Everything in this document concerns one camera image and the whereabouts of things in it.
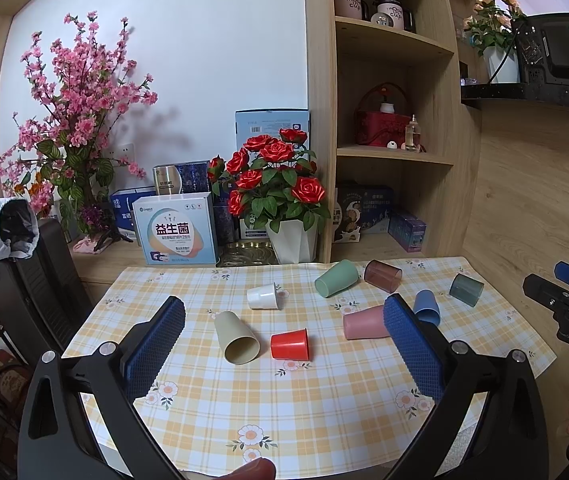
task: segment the perfume bottle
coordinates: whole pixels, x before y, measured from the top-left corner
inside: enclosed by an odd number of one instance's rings
[[[405,150],[418,152],[420,150],[420,125],[415,120],[415,115],[405,128]]]

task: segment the blue cup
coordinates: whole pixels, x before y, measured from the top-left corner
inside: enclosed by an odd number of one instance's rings
[[[430,290],[421,290],[415,297],[413,313],[420,321],[427,321],[438,326],[440,324],[440,307],[435,295]]]

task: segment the plastic cup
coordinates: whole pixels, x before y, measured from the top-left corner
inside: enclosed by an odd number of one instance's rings
[[[469,306],[476,306],[477,300],[480,299],[482,291],[484,290],[484,283],[469,278],[464,274],[458,274],[451,284],[449,294],[453,298],[458,298]]]
[[[260,353],[260,342],[249,327],[230,310],[215,316],[215,330],[224,358],[231,364],[243,365]]]
[[[384,328],[384,305],[372,306],[342,318],[344,337],[347,339],[379,339],[389,337]]]
[[[364,281],[393,294],[400,286],[402,269],[390,266],[378,260],[372,260],[364,269]]]
[[[430,290],[418,292],[413,304],[413,313],[420,321],[427,321],[436,326],[440,324],[440,307]]]
[[[309,360],[307,329],[271,336],[271,357],[274,359]]]
[[[350,287],[360,279],[358,269],[349,260],[342,260],[315,280],[315,290],[323,298]]]
[[[276,284],[257,286],[247,290],[248,307],[253,310],[278,310]]]

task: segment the tablecloth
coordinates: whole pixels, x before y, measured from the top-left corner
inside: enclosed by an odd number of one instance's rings
[[[551,348],[490,285],[471,308],[448,294],[462,272],[486,282],[464,258],[386,260],[403,269],[397,292],[408,304],[429,288],[448,340],[475,352],[505,356],[524,350],[535,376],[555,359]],[[357,262],[360,277],[366,262]],[[92,353],[122,340],[173,295],[186,307],[186,326],[157,380],[135,408],[181,470],[220,476],[264,456],[278,478],[337,474],[395,460],[433,407],[423,396],[391,338],[347,341],[345,314],[384,302],[387,294],[360,280],[331,298],[313,282],[330,265],[164,269],[130,267],[111,286],[73,338],[65,356]],[[247,288],[276,282],[281,310],[250,310]],[[216,313],[232,310],[261,340],[260,356],[234,366],[218,346]],[[274,333],[306,328],[309,362],[276,361]],[[477,423],[484,396],[475,396],[461,430]],[[115,448],[97,409],[85,396],[100,444]]]

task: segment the red rose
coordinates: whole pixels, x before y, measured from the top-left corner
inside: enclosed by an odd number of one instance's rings
[[[229,213],[233,216],[240,216],[244,211],[244,206],[242,205],[242,193],[237,189],[234,189],[229,193]]]
[[[253,189],[255,186],[260,184],[262,181],[262,171],[258,170],[248,170],[244,173],[240,173],[236,184],[242,189]]]
[[[312,174],[312,173],[315,173],[317,171],[317,164],[315,163],[315,160],[311,160],[311,171],[309,171],[307,168],[305,168],[299,162],[296,162],[294,169],[295,169],[295,171],[297,171],[298,173],[301,173],[301,174]]]
[[[250,139],[247,139],[247,142],[244,143],[244,147],[249,152],[259,152],[267,144],[271,144],[276,140],[278,139],[267,134],[258,135],[257,137],[251,137]]]
[[[302,144],[307,140],[307,134],[302,130],[293,130],[292,128],[281,128],[280,137],[282,140],[287,142],[295,142],[296,144]]]
[[[231,174],[236,174],[242,171],[248,164],[248,153],[244,148],[240,148],[239,152],[235,152],[231,160],[227,162],[227,171]]]
[[[312,176],[299,176],[291,194],[300,202],[307,204],[317,204],[324,198],[325,189],[320,181]]]
[[[215,156],[209,161],[209,166],[206,169],[207,176],[209,180],[215,182],[219,179],[220,175],[224,171],[224,159],[221,156]]]
[[[284,162],[293,158],[293,146],[282,140],[276,140],[262,148],[260,156],[267,162]]]

